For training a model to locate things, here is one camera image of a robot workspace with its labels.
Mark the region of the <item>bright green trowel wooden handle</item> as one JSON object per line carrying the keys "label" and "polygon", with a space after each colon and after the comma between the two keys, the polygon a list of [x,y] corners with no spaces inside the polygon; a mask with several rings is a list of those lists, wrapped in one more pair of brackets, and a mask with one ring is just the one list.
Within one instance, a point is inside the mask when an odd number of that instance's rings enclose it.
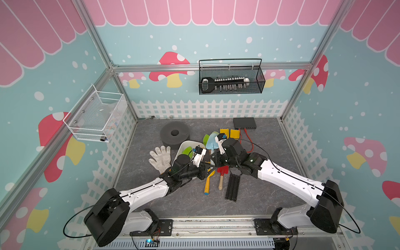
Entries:
{"label": "bright green trowel wooden handle", "polygon": [[208,148],[208,140],[209,140],[209,135],[206,134],[206,135],[203,137],[203,144],[206,146],[206,148]]}

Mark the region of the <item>yellow plastic shovel blue cap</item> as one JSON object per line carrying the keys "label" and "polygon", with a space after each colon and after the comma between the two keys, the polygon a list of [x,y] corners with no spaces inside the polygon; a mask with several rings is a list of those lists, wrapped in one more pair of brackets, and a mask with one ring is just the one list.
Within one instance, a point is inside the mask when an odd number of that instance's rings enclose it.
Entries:
{"label": "yellow plastic shovel blue cap", "polygon": [[220,129],[220,133],[225,134],[226,138],[229,138],[230,136],[229,129]]}

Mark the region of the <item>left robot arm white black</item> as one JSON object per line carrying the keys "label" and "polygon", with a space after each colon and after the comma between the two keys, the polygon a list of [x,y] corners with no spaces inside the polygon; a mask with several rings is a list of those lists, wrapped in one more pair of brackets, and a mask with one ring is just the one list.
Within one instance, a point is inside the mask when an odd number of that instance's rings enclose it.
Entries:
{"label": "left robot arm white black", "polygon": [[130,232],[156,231],[158,217],[150,209],[137,212],[139,207],[168,196],[193,178],[206,179],[214,166],[181,154],[173,165],[155,180],[134,189],[118,192],[107,190],[84,218],[84,223],[99,247],[104,247],[118,236]]}

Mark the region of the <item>red trowel wooden handle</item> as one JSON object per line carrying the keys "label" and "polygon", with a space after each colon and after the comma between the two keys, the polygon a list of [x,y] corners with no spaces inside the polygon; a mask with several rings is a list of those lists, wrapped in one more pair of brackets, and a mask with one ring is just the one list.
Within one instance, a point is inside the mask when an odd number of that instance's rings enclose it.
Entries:
{"label": "red trowel wooden handle", "polygon": [[220,174],[218,189],[222,190],[223,189],[224,175],[229,172],[229,166],[219,167],[217,169],[217,172]]}

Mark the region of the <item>green plastic shovel yellow handle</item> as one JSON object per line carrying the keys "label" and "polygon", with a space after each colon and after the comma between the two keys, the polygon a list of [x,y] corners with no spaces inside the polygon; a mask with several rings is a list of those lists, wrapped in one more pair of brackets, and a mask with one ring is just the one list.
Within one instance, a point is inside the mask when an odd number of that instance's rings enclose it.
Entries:
{"label": "green plastic shovel yellow handle", "polygon": [[187,155],[189,158],[192,158],[193,157],[193,148],[188,147],[188,148],[184,149],[182,154]]}

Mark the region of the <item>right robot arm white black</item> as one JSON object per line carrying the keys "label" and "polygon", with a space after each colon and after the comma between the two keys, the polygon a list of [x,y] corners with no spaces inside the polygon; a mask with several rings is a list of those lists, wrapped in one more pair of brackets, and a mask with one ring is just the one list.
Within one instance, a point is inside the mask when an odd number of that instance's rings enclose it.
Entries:
{"label": "right robot arm white black", "polygon": [[342,212],[343,198],[337,183],[312,180],[275,164],[269,156],[248,153],[236,139],[214,139],[219,147],[218,164],[237,169],[241,174],[270,182],[296,195],[302,206],[277,208],[271,218],[283,228],[315,226],[327,233],[336,233]]}

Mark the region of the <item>light blue plastic shovel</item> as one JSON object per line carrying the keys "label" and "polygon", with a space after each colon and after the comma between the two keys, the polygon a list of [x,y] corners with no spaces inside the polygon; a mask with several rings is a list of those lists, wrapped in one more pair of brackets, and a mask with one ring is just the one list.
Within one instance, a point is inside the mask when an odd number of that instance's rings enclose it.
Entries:
{"label": "light blue plastic shovel", "polygon": [[214,132],[212,132],[212,133],[209,135],[209,137],[208,137],[208,140],[207,140],[205,146],[206,146],[206,149],[207,149],[207,151],[208,151],[208,153],[209,153],[210,155],[211,155],[212,153],[214,153],[215,150],[218,150],[218,149],[219,149],[218,143],[217,143],[217,141],[216,141],[218,135],[219,135],[219,132],[214,131]]}

